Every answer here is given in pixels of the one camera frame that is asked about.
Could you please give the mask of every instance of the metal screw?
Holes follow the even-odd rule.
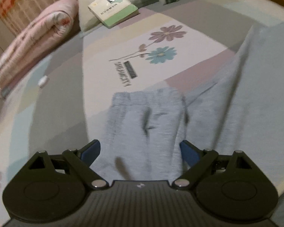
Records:
[[[91,182],[91,185],[95,188],[103,188],[106,186],[106,182],[102,179],[97,179]]]
[[[178,187],[186,187],[189,185],[189,181],[186,179],[178,179],[175,181],[175,185]]]

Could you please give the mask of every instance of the flower print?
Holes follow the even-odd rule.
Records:
[[[164,39],[167,41],[172,41],[174,38],[181,38],[186,34],[186,31],[178,31],[183,26],[169,26],[169,27],[161,27],[161,31],[151,33],[152,37],[149,40],[155,40],[155,43],[162,42]]]
[[[61,25],[65,26],[65,25],[68,25],[70,23],[70,20],[69,19],[62,19],[62,20],[60,20],[60,23],[61,23]]]
[[[170,48],[167,46],[152,51],[148,54],[149,57],[146,60],[151,60],[150,63],[152,64],[164,63],[166,60],[172,60],[176,54],[174,47]]]
[[[146,44],[141,44],[140,46],[139,46],[139,52],[144,52],[144,51],[146,51]]]

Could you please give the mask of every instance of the folded blanket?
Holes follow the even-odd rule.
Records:
[[[0,89],[0,96],[2,98],[6,98],[9,93],[14,89],[14,87],[20,82],[20,80],[42,59],[44,59],[48,54],[52,53],[55,51],[58,47],[60,47],[63,43],[67,42],[70,40],[72,37],[74,37],[78,32],[80,31],[80,26],[79,26],[79,16],[76,17],[75,22],[73,24],[73,28],[71,31],[68,33],[68,35],[60,41],[55,47],[44,51],[42,54],[39,55],[39,57],[35,58],[31,63],[27,64],[26,67],[24,67],[18,74],[14,76],[12,81],[7,84],[4,88]]]
[[[71,31],[77,14],[76,0],[60,0],[43,10],[0,57],[0,90],[61,42]]]

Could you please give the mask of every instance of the bed sheet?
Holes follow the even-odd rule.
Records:
[[[15,87],[0,116],[0,224],[9,218],[2,191],[28,158],[38,150],[56,154],[101,140],[115,92],[169,86],[185,94],[235,55],[252,25],[283,21],[284,9],[268,0],[155,3],[52,52]],[[44,75],[50,81],[40,89]],[[282,173],[272,180],[280,195]]]

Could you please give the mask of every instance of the book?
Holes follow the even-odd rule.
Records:
[[[139,14],[129,0],[95,0],[88,8],[108,28]]]

